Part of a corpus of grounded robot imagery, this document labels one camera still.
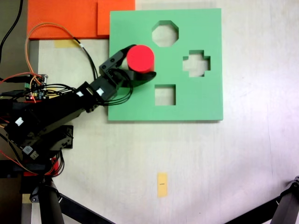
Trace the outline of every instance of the white label sticker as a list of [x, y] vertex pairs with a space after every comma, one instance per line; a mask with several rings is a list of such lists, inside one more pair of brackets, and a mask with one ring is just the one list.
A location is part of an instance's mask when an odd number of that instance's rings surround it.
[[26, 153], [27, 155], [29, 155], [29, 153], [31, 153], [33, 150], [33, 148], [31, 146], [26, 146], [23, 148], [23, 152]]
[[36, 151], [34, 151], [31, 155], [30, 155], [30, 157], [32, 158], [32, 159], [36, 159], [37, 157], [38, 157], [38, 153], [36, 152]]
[[82, 97], [83, 96], [83, 93], [81, 91], [77, 92], [76, 93], [78, 96]]
[[97, 90], [97, 93], [98, 93], [100, 96], [102, 96], [103, 93], [104, 93], [104, 91], [103, 91], [101, 88], [99, 88], [99, 89]]
[[21, 117], [19, 117], [19, 118], [15, 121], [15, 123], [16, 123], [18, 126], [20, 126], [21, 124], [24, 123], [24, 121], [23, 121], [23, 119], [22, 119]]

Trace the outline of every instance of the yellow tape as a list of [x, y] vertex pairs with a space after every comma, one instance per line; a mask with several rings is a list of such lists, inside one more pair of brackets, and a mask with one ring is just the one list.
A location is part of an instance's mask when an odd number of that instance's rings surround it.
[[[47, 90], [57, 91], [57, 88], [55, 88], [55, 87], [47, 87]], [[58, 97], [58, 95], [49, 96], [49, 99], [54, 98], [54, 97]]]
[[23, 204], [30, 204], [30, 194], [22, 194], [22, 203]]
[[158, 173], [157, 183], [158, 183], [158, 197], [166, 197], [167, 196], [167, 173]]
[[55, 48], [80, 48], [75, 40], [55, 40]]

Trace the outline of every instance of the wire bundle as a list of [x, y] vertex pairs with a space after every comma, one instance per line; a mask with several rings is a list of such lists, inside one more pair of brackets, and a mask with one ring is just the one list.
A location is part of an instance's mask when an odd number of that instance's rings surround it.
[[[0, 44], [0, 62], [1, 62], [1, 51], [2, 51], [2, 47], [3, 47], [3, 44], [5, 42], [5, 40], [7, 39], [7, 37], [9, 36], [9, 34], [12, 32], [12, 30], [14, 29], [14, 27], [16, 26], [19, 18], [20, 18], [20, 15], [21, 15], [21, 11], [22, 11], [22, 5], [23, 5], [23, 0], [20, 1], [20, 9], [19, 9], [19, 13], [17, 15], [17, 18], [14, 22], [14, 24], [12, 25], [12, 27], [10, 28], [10, 30], [8, 31], [8, 33], [5, 35], [5, 37], [3, 38], [1, 44]], [[62, 25], [59, 25], [59, 24], [56, 24], [56, 23], [52, 23], [52, 22], [45, 22], [45, 23], [40, 23], [38, 25], [36, 25], [35, 27], [33, 27], [27, 37], [26, 37], [26, 41], [25, 41], [25, 58], [26, 58], [26, 63], [28, 65], [28, 68], [29, 68], [29, 72], [24, 72], [24, 73], [19, 73], [19, 74], [15, 74], [13, 76], [10, 76], [8, 78], [5, 78], [5, 79], [2, 79], [0, 78], [0, 84], [2, 84], [3, 82], [5, 82], [6, 80], [12, 78], [12, 77], [15, 77], [15, 76], [22, 76], [22, 75], [31, 75], [32, 78], [30, 80], [30, 84], [29, 84], [29, 90], [24, 90], [24, 91], [21, 91], [20, 93], [18, 93], [17, 95], [13, 96], [11, 98], [11, 100], [17, 100], [19, 98], [22, 98], [24, 96], [27, 96], [28, 94], [31, 94], [31, 97], [33, 98], [34, 102], [36, 103], [36, 100], [32, 94], [33, 91], [41, 91], [45, 96], [62, 96], [64, 94], [67, 94], [69, 92], [76, 92], [76, 89], [75, 88], [72, 88], [72, 87], [69, 87], [65, 84], [42, 84], [38, 78], [42, 78], [41, 75], [38, 75], [36, 74], [34, 71], [33, 71], [33, 68], [30, 64], [30, 61], [29, 61], [29, 56], [28, 56], [28, 43], [29, 43], [29, 38], [31, 36], [31, 34], [39, 27], [42, 27], [42, 26], [54, 26], [54, 27], [57, 27], [57, 28], [60, 28], [60, 29], [63, 29], [64, 31], [66, 31], [77, 43], [78, 45], [82, 48], [82, 50], [85, 52], [88, 60], [89, 60], [89, 63], [90, 63], [90, 66], [92, 68], [92, 71], [93, 71], [93, 79], [96, 80], [99, 75], [98, 75], [98, 71], [94, 65], [94, 62], [92, 60], [92, 58], [90, 57], [89, 53], [87, 52], [87, 50], [85, 49], [85, 47], [83, 46], [83, 44], [68, 30], [66, 29], [64, 26]], [[102, 106], [111, 106], [111, 105], [119, 105], [119, 104], [123, 104], [125, 102], [127, 102], [129, 100], [129, 98], [131, 97], [132, 93], [133, 93], [133, 85], [132, 85], [132, 82], [129, 78], [129, 76], [127, 75], [126, 72], [124, 72], [123, 70], [120, 70], [120, 69], [115, 69], [115, 72], [119, 72], [125, 82], [128, 83], [128, 86], [129, 86], [129, 91], [128, 93], [124, 96], [124, 97], [121, 97], [121, 98], [117, 98], [117, 99], [112, 99], [112, 100], [108, 100], [108, 101], [105, 101], [103, 103], [100, 103], [99, 105], [102, 105]], [[34, 87], [32, 87], [32, 84], [33, 82], [36, 82], [37, 85], [34, 85]], [[3, 119], [0, 117], [1, 120], [4, 120], [6, 122], [6, 124], [9, 123], [9, 121]], [[43, 172], [43, 173], [34, 173], [30, 170], [28, 170], [27, 168], [24, 167], [24, 165], [22, 164], [22, 160], [20, 159], [17, 151], [15, 150], [13, 144], [9, 141], [8, 137], [4, 137], [2, 134], [0, 134], [0, 137], [3, 138], [4, 140], [7, 140], [9, 146], [12, 148], [14, 154], [15, 154], [15, 160], [11, 159], [10, 157], [8, 157], [7, 155], [5, 155], [1, 150], [0, 150], [0, 153], [3, 154], [5, 157], [7, 157], [8, 159], [12, 160], [14, 163], [16, 163], [17, 165], [19, 165], [20, 167], [22, 167], [24, 170], [28, 171], [28, 172], [31, 172], [35, 175], [49, 175], [49, 176], [59, 176], [63, 170], [64, 170], [64, 158], [63, 158], [63, 154], [62, 154], [62, 151], [59, 150], [58, 153], [56, 154], [55, 156], [55, 159], [51, 159], [51, 169], [48, 171], [48, 172]], [[54, 170], [55, 169], [55, 165], [56, 163], [59, 163], [58, 165], [58, 168], [57, 170]]]

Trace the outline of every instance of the square hole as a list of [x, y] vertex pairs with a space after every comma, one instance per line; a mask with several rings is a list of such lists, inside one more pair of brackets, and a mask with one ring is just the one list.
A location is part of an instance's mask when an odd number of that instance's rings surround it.
[[155, 105], [170, 106], [176, 104], [176, 85], [155, 85]]

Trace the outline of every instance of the octagonal hole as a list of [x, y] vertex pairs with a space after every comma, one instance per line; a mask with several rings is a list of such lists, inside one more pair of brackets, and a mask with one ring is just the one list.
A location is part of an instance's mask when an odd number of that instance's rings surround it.
[[178, 40], [178, 27], [170, 20], [159, 21], [152, 29], [152, 40], [159, 47], [170, 47]]

